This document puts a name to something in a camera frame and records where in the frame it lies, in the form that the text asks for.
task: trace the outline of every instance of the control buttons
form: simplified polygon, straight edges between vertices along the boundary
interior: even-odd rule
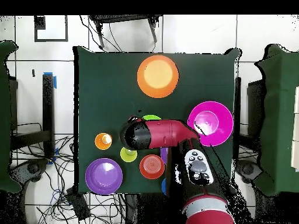
[[[194,177],[194,179],[198,180],[199,177],[200,177],[200,175],[199,175],[199,173],[195,173],[195,174],[193,175],[193,177]]]
[[[202,173],[201,176],[203,176],[203,178],[205,178],[205,179],[210,178],[206,173]]]
[[[187,151],[185,154],[185,165],[191,183],[207,186],[214,182],[211,167],[202,151],[197,149]]]
[[[199,160],[195,160],[194,162],[191,163],[191,171],[195,173],[202,173],[207,170],[206,164],[204,162],[201,162]]]

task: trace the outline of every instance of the table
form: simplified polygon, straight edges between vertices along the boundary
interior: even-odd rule
[[[78,191],[90,191],[85,182],[89,164],[99,158],[115,160],[123,171],[123,183],[117,193],[162,193],[164,175],[156,180],[143,177],[139,164],[145,155],[159,155],[159,149],[139,150],[135,161],[126,163],[120,157],[123,147],[119,140],[121,126],[132,115],[154,114],[161,118],[187,122],[193,107],[214,100],[230,112],[234,105],[234,65],[239,49],[224,54],[160,54],[170,58],[179,71],[179,83],[172,94],[161,99],[145,95],[137,83],[137,71],[146,58],[157,55],[149,52],[90,52],[74,47],[78,60],[79,81],[79,151]],[[107,150],[95,146],[97,134],[112,136]],[[232,136],[214,147],[227,173],[231,174]],[[207,154],[215,166],[219,161],[211,150]]]

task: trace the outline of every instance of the plate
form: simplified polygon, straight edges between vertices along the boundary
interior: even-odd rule
[[[88,188],[99,195],[115,193],[123,181],[120,166],[109,158],[93,161],[85,173]]]
[[[187,123],[199,133],[200,142],[204,146],[223,144],[234,128],[234,120],[229,109],[216,101],[198,104],[191,111]]]
[[[139,66],[137,82],[147,96],[167,97],[179,82],[179,71],[170,58],[154,55],[145,59]]]

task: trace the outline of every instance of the purple plate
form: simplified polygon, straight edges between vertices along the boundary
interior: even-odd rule
[[[160,157],[162,158],[165,165],[167,165],[167,154],[168,154],[168,148],[161,148]]]
[[[85,173],[88,188],[99,195],[115,193],[123,181],[120,166],[111,159],[101,158],[93,161]]]

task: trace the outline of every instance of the orange cup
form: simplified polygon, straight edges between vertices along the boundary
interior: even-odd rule
[[[95,138],[96,147],[102,151],[109,149],[111,144],[112,144],[112,137],[107,133],[100,133]]]

